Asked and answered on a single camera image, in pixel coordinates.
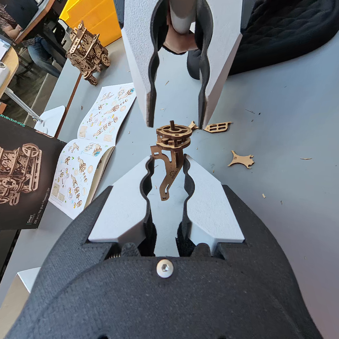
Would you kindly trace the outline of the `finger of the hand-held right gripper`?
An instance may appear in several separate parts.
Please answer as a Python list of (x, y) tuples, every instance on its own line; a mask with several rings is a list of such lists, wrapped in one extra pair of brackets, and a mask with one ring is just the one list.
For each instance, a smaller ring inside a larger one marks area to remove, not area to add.
[(159, 66), (153, 24), (160, 1), (121, 1), (120, 27), (138, 104), (147, 127), (153, 128), (155, 75)]
[(199, 129), (208, 125), (228, 77), (242, 38), (241, 15), (240, 0), (197, 1), (196, 23), (203, 34), (199, 62)]

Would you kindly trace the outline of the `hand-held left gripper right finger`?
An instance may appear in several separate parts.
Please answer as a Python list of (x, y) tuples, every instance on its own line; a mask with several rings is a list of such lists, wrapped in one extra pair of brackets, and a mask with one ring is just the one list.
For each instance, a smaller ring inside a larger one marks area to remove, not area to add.
[(184, 201), (182, 233), (194, 245), (242, 243), (245, 238), (223, 185), (191, 156), (184, 155)]

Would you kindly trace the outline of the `small wooden gear assembly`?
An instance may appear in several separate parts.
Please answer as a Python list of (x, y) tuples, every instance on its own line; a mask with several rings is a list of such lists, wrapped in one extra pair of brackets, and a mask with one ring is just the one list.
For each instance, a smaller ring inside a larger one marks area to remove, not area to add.
[(150, 149), (152, 158), (161, 159), (165, 164), (166, 176), (159, 187), (162, 201), (169, 199), (169, 188), (183, 167), (183, 150), (190, 145), (192, 133), (190, 127), (175, 124), (173, 120), (156, 129), (157, 142)]

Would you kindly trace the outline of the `assembled wooden model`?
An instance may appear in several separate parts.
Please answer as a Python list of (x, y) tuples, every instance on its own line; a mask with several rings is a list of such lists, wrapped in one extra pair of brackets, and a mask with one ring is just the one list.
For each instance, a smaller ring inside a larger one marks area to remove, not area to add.
[(84, 80), (94, 86), (98, 82), (93, 74), (101, 72), (100, 65), (109, 67), (111, 64), (108, 50), (101, 44), (99, 36), (92, 34), (82, 20), (70, 33), (72, 44), (66, 53), (71, 64), (80, 70)]

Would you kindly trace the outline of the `black model kit box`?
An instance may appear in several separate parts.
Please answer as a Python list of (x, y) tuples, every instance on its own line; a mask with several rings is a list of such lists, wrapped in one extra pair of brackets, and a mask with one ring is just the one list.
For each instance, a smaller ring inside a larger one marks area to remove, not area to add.
[(1, 115), (1, 231), (38, 227), (65, 145), (57, 138)]

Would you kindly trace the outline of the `person's right hand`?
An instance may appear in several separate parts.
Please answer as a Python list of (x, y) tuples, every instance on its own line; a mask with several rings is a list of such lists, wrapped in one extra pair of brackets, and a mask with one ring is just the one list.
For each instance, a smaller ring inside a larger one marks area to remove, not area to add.
[(168, 31), (163, 47), (172, 53), (181, 54), (190, 50), (196, 50), (197, 45), (195, 42), (194, 34), (182, 35), (176, 32), (172, 26), (171, 15), (167, 13)]

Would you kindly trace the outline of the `yellow plastic bin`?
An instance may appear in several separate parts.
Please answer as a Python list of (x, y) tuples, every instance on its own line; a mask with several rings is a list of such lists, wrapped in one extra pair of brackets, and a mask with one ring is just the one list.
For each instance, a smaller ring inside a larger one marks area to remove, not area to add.
[(100, 35), (104, 47), (122, 36), (113, 0), (68, 0), (59, 19), (70, 28), (83, 21), (89, 32)]

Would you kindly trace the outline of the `flat wooden star-shaped part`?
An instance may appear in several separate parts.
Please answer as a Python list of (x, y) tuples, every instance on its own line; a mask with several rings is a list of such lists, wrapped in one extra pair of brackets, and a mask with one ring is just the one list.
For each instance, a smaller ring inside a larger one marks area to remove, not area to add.
[(247, 169), (251, 169), (251, 166), (255, 163), (253, 161), (253, 155), (248, 155), (248, 156), (240, 156), (238, 154), (235, 153), (235, 151), (231, 150), (232, 154), (233, 154), (233, 159), (231, 161), (230, 164), (228, 164), (228, 166), (231, 166), (233, 164), (242, 164), (244, 166), (246, 166)]

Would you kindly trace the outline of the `open instruction booklet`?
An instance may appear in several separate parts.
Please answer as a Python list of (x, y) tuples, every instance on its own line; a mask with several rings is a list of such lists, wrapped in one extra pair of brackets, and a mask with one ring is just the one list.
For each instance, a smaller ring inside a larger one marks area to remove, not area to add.
[(135, 99), (132, 82), (102, 87), (79, 125), (77, 138), (62, 150), (49, 202), (69, 218), (75, 219), (93, 200)]

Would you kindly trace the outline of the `flat wooden grid part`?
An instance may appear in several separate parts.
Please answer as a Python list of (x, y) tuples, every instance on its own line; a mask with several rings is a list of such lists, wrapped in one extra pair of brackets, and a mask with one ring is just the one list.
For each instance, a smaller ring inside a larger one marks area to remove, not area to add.
[[(204, 128), (203, 130), (208, 132), (208, 133), (222, 133), (222, 132), (226, 132), (228, 129), (228, 126), (232, 124), (232, 122), (223, 122), (223, 123), (217, 123), (217, 124), (208, 124), (206, 126), (206, 128)], [(198, 126), (194, 123), (194, 121), (192, 121), (189, 126), (188, 126), (191, 130), (195, 130), (198, 129)]]

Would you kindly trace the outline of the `dark laptop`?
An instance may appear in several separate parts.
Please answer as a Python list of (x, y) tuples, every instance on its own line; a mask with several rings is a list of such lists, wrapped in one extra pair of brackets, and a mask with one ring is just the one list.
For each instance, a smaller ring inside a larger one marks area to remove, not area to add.
[(35, 0), (4, 0), (1, 3), (5, 6), (7, 13), (25, 28), (39, 10)]

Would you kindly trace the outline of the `white curved panel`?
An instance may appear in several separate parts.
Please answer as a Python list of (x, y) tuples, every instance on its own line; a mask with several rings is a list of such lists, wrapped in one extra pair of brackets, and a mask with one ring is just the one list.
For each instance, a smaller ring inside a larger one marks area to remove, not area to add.
[(40, 120), (36, 122), (34, 129), (50, 138), (55, 137), (65, 109), (65, 106), (62, 105), (43, 112), (40, 116)]

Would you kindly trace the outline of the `light wooden round table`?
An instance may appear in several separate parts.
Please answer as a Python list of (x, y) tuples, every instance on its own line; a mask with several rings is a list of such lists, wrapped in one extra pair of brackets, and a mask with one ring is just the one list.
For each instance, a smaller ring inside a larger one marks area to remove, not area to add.
[(5, 79), (1, 80), (0, 98), (4, 94), (5, 89), (8, 87), (16, 71), (18, 70), (19, 59), (15, 49), (13, 47), (10, 47), (1, 61), (6, 65), (9, 73), (7, 74)]

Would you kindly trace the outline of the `metal bar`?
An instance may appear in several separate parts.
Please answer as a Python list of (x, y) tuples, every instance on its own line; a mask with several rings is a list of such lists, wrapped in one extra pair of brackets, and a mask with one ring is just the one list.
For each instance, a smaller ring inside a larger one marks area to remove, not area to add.
[(38, 116), (27, 104), (25, 104), (18, 96), (16, 96), (10, 88), (6, 87), (4, 93), (9, 96), (15, 103), (17, 103), (21, 108), (23, 108), (35, 122), (43, 123), (43, 120), (40, 118), (40, 116)]

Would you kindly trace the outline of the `white device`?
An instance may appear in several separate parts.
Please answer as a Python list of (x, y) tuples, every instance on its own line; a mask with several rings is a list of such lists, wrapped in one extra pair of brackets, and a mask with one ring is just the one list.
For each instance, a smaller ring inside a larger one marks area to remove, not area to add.
[(11, 49), (11, 43), (5, 38), (0, 38), (0, 85), (5, 82), (8, 74), (9, 67), (5, 64), (5, 58), (7, 57), (9, 51)]

